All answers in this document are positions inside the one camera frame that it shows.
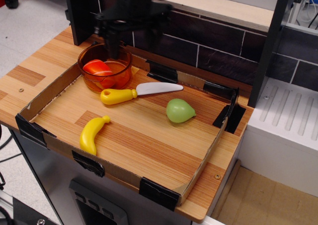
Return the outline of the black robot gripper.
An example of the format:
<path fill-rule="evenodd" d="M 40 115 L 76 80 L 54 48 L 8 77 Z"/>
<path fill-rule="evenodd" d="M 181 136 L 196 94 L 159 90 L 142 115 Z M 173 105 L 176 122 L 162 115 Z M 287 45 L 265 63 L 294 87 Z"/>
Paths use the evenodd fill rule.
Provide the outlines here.
<path fill-rule="evenodd" d="M 171 10 L 172 5 L 166 3 L 126 6 L 118 2 L 96 15 L 94 33 L 104 38 L 110 57 L 118 59 L 122 32 L 143 30 L 147 40 L 159 40 Z"/>

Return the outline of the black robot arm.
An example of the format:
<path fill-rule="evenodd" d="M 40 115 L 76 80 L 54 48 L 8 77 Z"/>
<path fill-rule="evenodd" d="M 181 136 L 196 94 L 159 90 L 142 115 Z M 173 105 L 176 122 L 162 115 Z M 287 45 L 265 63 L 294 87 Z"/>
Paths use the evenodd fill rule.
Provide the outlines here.
<path fill-rule="evenodd" d="M 151 51 L 159 44 L 172 9 L 170 4 L 153 0 L 117 0 L 115 5 L 95 17 L 95 34 L 104 39 L 113 59 L 119 58 L 120 36 L 123 32 L 143 30 Z"/>

